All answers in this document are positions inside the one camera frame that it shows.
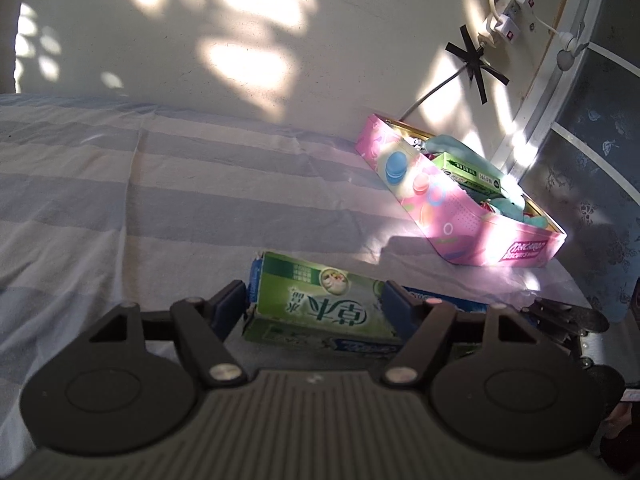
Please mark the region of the person's right hand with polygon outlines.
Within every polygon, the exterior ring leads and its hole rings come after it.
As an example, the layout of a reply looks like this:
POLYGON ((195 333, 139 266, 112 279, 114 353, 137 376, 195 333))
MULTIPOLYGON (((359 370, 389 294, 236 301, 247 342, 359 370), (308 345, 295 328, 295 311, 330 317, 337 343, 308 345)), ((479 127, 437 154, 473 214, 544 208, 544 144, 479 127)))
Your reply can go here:
POLYGON ((639 444, 638 403, 620 402, 602 422, 603 437, 608 440, 622 439, 631 445, 639 444))

